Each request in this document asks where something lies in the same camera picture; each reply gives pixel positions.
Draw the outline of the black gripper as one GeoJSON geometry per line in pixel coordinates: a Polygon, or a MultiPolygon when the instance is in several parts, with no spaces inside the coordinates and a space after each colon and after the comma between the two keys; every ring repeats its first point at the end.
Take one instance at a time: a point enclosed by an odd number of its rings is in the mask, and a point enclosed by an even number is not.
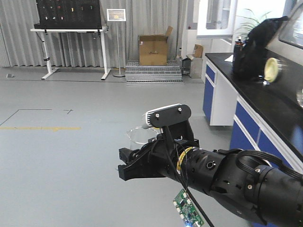
{"type": "Polygon", "coordinates": [[[198,148],[192,141],[174,140],[168,149],[164,139],[150,141],[140,149],[119,149],[119,158],[125,165],[118,165],[119,177],[124,181],[143,178],[188,179],[186,170],[191,149],[198,148]]]}

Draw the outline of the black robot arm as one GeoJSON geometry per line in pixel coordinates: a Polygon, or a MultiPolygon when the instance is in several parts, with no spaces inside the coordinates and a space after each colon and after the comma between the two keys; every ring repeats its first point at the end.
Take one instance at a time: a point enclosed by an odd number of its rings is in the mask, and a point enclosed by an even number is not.
{"type": "Polygon", "coordinates": [[[303,176],[267,152],[199,148],[196,141],[156,139],[121,148],[119,176],[167,177],[214,198],[231,213],[278,227],[303,224],[303,176]]]}

